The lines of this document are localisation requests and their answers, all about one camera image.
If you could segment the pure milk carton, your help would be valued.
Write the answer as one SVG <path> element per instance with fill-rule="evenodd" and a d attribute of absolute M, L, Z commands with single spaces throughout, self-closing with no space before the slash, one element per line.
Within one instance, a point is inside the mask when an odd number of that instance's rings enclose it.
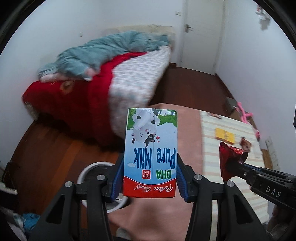
<path fill-rule="evenodd" d="M 177 154 L 176 110 L 129 108 L 123 195 L 133 198 L 175 197 Z"/>

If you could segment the red foil wrapper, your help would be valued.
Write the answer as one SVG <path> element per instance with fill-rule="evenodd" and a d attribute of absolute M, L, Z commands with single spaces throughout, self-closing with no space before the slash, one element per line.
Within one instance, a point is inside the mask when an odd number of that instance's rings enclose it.
<path fill-rule="evenodd" d="M 229 146 L 224 142 L 220 142 L 219 146 L 219 161 L 220 161 L 220 174 L 224 182 L 229 181 L 235 176 L 230 169 L 229 165 L 233 163 L 244 164 L 247 160 L 248 152 L 243 149 Z"/>

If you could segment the white round trash bin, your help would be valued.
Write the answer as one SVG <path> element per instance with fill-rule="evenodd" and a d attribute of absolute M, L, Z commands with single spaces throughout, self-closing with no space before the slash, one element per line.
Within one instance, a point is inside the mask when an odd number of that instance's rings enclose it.
<path fill-rule="evenodd" d="M 87 213 L 93 209 L 108 214 L 128 205 L 129 198 L 123 195 L 123 187 L 114 201 L 109 198 L 108 176 L 110 167 L 113 165 L 109 162 L 96 162 L 80 173 L 76 185 L 77 194 L 87 208 Z"/>

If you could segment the yellow snack packet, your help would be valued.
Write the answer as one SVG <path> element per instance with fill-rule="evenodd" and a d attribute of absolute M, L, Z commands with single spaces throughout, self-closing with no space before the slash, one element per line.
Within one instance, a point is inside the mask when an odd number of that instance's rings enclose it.
<path fill-rule="evenodd" d="M 228 132 L 226 130 L 223 130 L 221 128 L 215 128 L 215 138 L 226 142 L 228 144 L 234 144 L 235 143 L 235 136 L 233 133 Z"/>

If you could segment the pink fleece blanket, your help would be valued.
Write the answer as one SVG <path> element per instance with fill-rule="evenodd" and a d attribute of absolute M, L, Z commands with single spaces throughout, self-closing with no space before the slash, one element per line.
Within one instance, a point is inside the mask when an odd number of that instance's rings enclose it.
<path fill-rule="evenodd" d="M 108 217 L 132 240 L 185 239 L 192 205 L 178 191 L 178 157 L 202 172 L 198 110 L 170 104 L 128 110 L 123 193 L 132 201 Z"/>

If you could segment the red blanket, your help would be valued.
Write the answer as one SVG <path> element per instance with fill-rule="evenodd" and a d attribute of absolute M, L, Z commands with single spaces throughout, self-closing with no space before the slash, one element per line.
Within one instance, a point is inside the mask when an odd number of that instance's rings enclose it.
<path fill-rule="evenodd" d="M 112 70 L 124 61 L 141 56 L 140 52 L 118 55 L 101 66 L 91 81 L 33 82 L 22 95 L 23 103 L 38 114 L 63 121 L 71 131 L 94 138 L 102 146 L 115 136 L 111 129 L 108 93 Z"/>

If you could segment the pink panther plush toy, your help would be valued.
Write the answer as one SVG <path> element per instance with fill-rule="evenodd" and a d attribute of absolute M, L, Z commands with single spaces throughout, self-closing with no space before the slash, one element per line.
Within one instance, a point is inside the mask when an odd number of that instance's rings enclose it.
<path fill-rule="evenodd" d="M 240 114 L 240 120 L 243 123 L 246 123 L 246 124 L 249 124 L 249 125 L 252 126 L 253 131 L 254 131 L 254 134 L 255 134 L 255 137 L 256 137 L 257 141 L 259 141 L 260 140 L 260 132 L 257 129 L 257 127 L 256 127 L 256 125 L 255 125 L 255 123 L 254 123 L 254 121 L 252 119 L 253 113 L 246 112 L 244 110 L 241 102 L 237 102 L 236 110 Z"/>

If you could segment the cardboard box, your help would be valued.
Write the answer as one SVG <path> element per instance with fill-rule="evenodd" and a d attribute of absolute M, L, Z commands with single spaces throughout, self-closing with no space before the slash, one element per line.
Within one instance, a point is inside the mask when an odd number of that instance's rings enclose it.
<path fill-rule="evenodd" d="M 233 98 L 226 97 L 224 108 L 227 115 L 231 115 L 237 108 L 237 101 Z"/>

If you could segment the blue cloth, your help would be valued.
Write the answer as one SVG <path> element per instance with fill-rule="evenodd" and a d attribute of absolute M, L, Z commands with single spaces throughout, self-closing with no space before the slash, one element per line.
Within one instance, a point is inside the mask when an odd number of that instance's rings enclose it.
<path fill-rule="evenodd" d="M 32 233 L 40 216 L 34 213 L 24 213 L 23 215 L 13 214 L 13 219 L 16 226 L 18 226 L 24 233 Z"/>

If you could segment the patterned white mattress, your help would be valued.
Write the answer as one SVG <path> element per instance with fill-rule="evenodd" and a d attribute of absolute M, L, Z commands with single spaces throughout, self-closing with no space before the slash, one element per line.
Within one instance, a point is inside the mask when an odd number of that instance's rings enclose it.
<path fill-rule="evenodd" d="M 161 46 L 156 51 L 132 57 L 112 69 L 108 93 L 112 131 L 125 137 L 129 108 L 145 108 L 169 66 L 171 48 Z"/>

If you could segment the teal fluffy blanket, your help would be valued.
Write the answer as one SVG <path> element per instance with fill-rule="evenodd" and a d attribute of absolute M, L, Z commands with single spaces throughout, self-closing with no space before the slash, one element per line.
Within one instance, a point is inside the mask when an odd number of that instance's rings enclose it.
<path fill-rule="evenodd" d="M 103 36 L 61 52 L 55 62 L 39 69 L 38 77 L 41 82 L 69 79 L 91 81 L 93 76 L 100 73 L 102 64 L 118 55 L 156 51 L 170 43 L 171 37 L 159 33 L 126 31 Z"/>

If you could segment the white door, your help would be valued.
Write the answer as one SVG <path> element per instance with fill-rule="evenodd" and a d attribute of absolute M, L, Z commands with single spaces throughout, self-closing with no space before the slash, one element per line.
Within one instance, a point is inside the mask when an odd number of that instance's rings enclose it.
<path fill-rule="evenodd" d="M 225 1 L 186 1 L 181 67 L 213 75 L 224 27 Z"/>

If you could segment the white wall socket strip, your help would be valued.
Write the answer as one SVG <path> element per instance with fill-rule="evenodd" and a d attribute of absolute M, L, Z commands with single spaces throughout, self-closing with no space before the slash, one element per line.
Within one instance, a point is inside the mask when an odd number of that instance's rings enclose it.
<path fill-rule="evenodd" d="M 270 155 L 270 158 L 271 158 L 271 163 L 273 165 L 273 168 L 276 171 L 280 171 L 280 166 L 279 166 L 279 162 L 278 162 L 278 156 L 277 156 L 276 150 L 275 150 L 275 148 L 273 146 L 273 141 L 272 141 L 271 137 L 268 137 L 265 140 L 265 144 L 267 146 L 267 150 L 269 152 L 269 155 Z"/>

